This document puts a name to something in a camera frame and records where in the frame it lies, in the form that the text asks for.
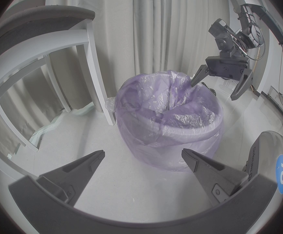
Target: purple plastic bag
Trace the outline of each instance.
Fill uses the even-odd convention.
[[[128,79],[115,99],[119,131],[132,154],[159,169],[184,171],[189,148],[212,158],[224,130],[223,108],[203,84],[175,71]]]

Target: white floor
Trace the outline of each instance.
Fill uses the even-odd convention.
[[[225,134],[214,159],[242,169],[262,131],[283,136],[283,117],[264,97],[251,90],[231,101],[235,84],[217,77],[204,82],[214,88],[224,109]],[[137,161],[123,142],[117,125],[109,126],[94,108],[88,113],[63,112],[58,127],[43,135],[34,153],[20,147],[12,161],[40,175],[96,150],[106,157],[75,207],[104,218],[129,222],[179,219],[211,207],[192,173],[161,171]]]

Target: blue circular sticker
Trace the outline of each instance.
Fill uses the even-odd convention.
[[[279,192],[283,194],[283,154],[278,157],[276,162],[276,179]]]

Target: curtain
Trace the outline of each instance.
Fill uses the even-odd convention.
[[[14,0],[11,6],[20,1]],[[205,64],[206,57],[219,53],[209,27],[218,18],[229,25],[230,18],[228,0],[46,0],[46,5],[56,4],[95,11],[95,44],[108,97],[115,96],[124,81],[140,73],[171,69],[192,76]],[[70,106],[79,109],[91,102],[75,48],[54,52],[50,57]],[[3,109],[14,108],[16,112],[8,116],[27,138],[62,108],[47,73],[37,72],[43,77],[26,77],[34,82],[35,96],[30,82],[22,81],[21,89],[15,88],[1,99]],[[39,84],[40,80],[48,85]],[[42,87],[43,99],[36,100]],[[32,99],[22,97],[23,93]],[[19,108],[15,101],[25,106]],[[43,110],[31,110],[37,103]],[[1,136],[0,142],[4,139],[5,135]]]

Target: clear plastic bag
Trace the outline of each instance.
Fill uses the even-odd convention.
[[[204,85],[175,71],[128,79],[115,100],[121,136],[133,155],[159,169],[187,170],[183,148],[212,158],[224,130],[223,108]]]

